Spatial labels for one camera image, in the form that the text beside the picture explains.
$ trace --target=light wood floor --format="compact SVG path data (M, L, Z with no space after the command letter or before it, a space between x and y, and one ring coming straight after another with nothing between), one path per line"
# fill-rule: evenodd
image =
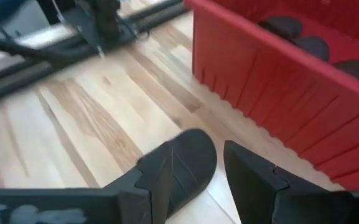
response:
M149 2L132 0L124 13ZM207 190L168 223L240 223L225 178L232 139L279 166L341 189L192 77L192 14L102 59L0 101L0 188L102 187L182 130L202 128L219 156Z

